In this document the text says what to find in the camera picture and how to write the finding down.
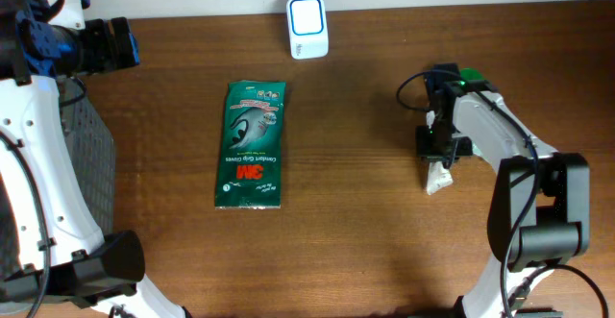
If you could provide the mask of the green 3M gloves packet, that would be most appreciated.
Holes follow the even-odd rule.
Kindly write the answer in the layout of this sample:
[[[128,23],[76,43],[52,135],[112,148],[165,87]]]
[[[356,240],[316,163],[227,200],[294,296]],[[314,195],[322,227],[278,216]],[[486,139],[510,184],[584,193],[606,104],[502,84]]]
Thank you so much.
[[[228,85],[214,206],[279,208],[286,83]]]

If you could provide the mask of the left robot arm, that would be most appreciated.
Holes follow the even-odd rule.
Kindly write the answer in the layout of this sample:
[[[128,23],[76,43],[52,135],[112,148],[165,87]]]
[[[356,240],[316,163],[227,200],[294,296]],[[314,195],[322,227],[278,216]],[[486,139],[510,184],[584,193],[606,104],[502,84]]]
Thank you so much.
[[[1,312],[70,303],[110,317],[185,317],[112,229],[114,149],[84,77],[132,68],[123,17],[90,0],[1,0]]]

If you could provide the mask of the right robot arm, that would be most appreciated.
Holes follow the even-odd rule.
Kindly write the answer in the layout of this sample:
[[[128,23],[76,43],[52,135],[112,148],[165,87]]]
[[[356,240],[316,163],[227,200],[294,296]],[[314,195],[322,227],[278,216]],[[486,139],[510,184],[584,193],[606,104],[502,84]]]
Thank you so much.
[[[487,264],[475,286],[441,314],[522,317],[531,290],[588,249],[588,162],[540,140],[480,74],[445,63],[420,76],[429,104],[416,142],[429,164],[427,193],[452,184],[451,169],[462,157],[483,159],[497,175]]]

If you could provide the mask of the green lid jar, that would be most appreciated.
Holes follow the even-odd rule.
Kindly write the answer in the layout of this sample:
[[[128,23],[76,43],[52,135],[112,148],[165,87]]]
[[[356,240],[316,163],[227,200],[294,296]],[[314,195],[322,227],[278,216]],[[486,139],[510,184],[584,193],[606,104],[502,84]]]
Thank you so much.
[[[462,68],[459,70],[459,76],[463,82],[478,82],[484,81],[483,75],[474,68]]]

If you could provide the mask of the white cream tube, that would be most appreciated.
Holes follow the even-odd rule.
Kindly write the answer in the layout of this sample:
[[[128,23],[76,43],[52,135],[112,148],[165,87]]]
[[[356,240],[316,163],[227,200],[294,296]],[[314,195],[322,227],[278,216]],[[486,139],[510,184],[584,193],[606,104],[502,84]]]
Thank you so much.
[[[451,186],[454,183],[451,171],[445,167],[444,161],[433,161],[429,163],[426,181],[426,192],[433,195],[437,191]]]

